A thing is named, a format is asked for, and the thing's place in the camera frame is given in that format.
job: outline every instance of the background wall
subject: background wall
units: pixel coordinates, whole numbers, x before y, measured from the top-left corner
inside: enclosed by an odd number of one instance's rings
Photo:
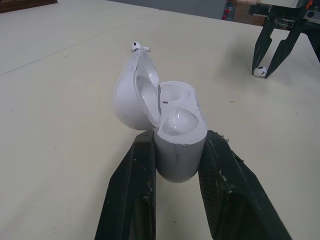
[[[226,0],[113,0],[171,12],[221,19]]]

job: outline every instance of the white earbud case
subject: white earbud case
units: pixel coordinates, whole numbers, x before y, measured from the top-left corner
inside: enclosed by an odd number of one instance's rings
[[[159,83],[147,51],[137,49],[114,89],[117,117],[136,130],[154,130],[156,168],[168,181],[181,183],[198,170],[207,125],[194,88],[180,81]]]

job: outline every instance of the black plastic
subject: black plastic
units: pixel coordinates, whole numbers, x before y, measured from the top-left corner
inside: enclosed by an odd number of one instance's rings
[[[153,131],[138,135],[112,175],[95,240],[156,239]]]
[[[95,240],[156,239],[155,161],[153,131],[146,131],[110,179]],[[214,240],[291,240],[256,176],[213,131],[198,175]]]
[[[215,132],[207,134],[198,175],[214,240],[291,240],[257,177]]]
[[[300,33],[303,31],[304,26],[307,23],[307,20],[303,19],[308,10],[307,3],[308,0],[305,0],[304,5],[300,8],[290,8],[275,5],[267,6],[261,4],[250,7],[250,15],[262,15],[267,18],[255,43],[252,60],[252,74],[254,73],[255,68],[259,66],[262,59],[266,55],[266,52],[268,51],[268,48],[272,42],[271,33],[276,25],[281,23],[282,20],[289,22],[291,30],[288,37],[285,40],[282,40],[276,49],[265,78],[268,78],[289,56],[300,36]]]

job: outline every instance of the white earbud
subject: white earbud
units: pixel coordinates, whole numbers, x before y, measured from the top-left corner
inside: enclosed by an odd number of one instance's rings
[[[135,52],[136,50],[140,49],[140,48],[144,48],[147,52],[150,52],[150,47],[149,46],[141,46],[140,43],[138,43],[137,41],[135,41],[134,43],[132,43],[132,52]]]
[[[267,71],[265,66],[259,66],[253,71],[253,75],[264,78],[267,75]]]

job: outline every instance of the white table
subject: white table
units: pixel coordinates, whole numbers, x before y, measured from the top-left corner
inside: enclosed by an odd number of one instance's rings
[[[109,179],[139,134],[112,110],[134,41],[151,47],[162,82],[194,86],[208,128],[230,139],[292,238],[320,239],[320,64],[301,35],[269,79],[252,76],[260,31],[153,11],[1,75],[0,239],[94,239]],[[274,31],[266,64],[287,34]],[[158,176],[156,197],[158,240],[211,239],[197,175]]]
[[[0,75],[154,11],[105,0],[59,0],[56,4],[2,13]]]

